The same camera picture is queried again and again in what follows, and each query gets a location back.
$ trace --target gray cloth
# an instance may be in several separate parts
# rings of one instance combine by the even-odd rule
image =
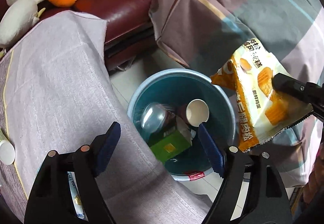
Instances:
[[[106,21],[65,11],[6,55],[7,135],[24,190],[50,150],[73,152],[118,121],[121,138],[97,178],[117,223],[201,223],[209,206],[173,180],[116,98],[103,64],[105,32]]]

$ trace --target white bottle cap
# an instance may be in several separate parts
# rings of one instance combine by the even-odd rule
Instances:
[[[15,160],[15,149],[8,140],[0,141],[0,161],[10,165]]]

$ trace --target tile floor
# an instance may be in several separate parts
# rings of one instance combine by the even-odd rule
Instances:
[[[132,67],[127,71],[117,71],[112,73],[110,75],[111,83],[122,106],[127,109],[128,103],[134,91],[146,78],[161,70],[171,68],[182,68],[182,66],[165,55],[160,49],[157,49],[156,51],[135,60]],[[214,201],[221,183],[222,178],[220,178],[216,173],[210,174],[195,181],[183,182],[183,184],[195,194],[207,194],[212,201]],[[247,189],[248,183],[243,182],[232,219],[235,219],[241,215]],[[293,192],[293,188],[288,188],[286,190],[288,196],[290,197]]]

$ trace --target metal screw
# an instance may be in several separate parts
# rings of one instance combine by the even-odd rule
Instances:
[[[90,146],[88,146],[88,145],[84,145],[84,146],[81,147],[82,152],[87,152],[89,150],[90,150]]]
[[[49,151],[48,153],[49,157],[53,157],[54,155],[56,155],[56,152],[54,150]]]
[[[267,152],[263,152],[262,156],[266,159],[268,159],[270,157],[270,155]]]
[[[230,146],[229,147],[229,150],[232,152],[232,153],[236,153],[238,151],[237,147],[235,146]]]

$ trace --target fabric sheet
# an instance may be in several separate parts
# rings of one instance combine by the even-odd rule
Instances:
[[[117,121],[121,138],[96,179],[116,222],[201,223],[210,205],[173,180],[116,98],[103,64],[105,32],[106,21],[65,11],[38,24],[4,58],[6,134],[26,195],[50,150],[74,152]],[[6,200],[15,188],[4,188]],[[20,202],[9,206],[22,219]]]
[[[324,9],[319,0],[153,0],[149,14],[158,46],[207,76],[257,37],[294,78],[324,82]],[[234,91],[225,92],[237,110]],[[254,153],[267,151],[273,157],[286,187],[304,185],[321,135],[322,123],[309,117]]]

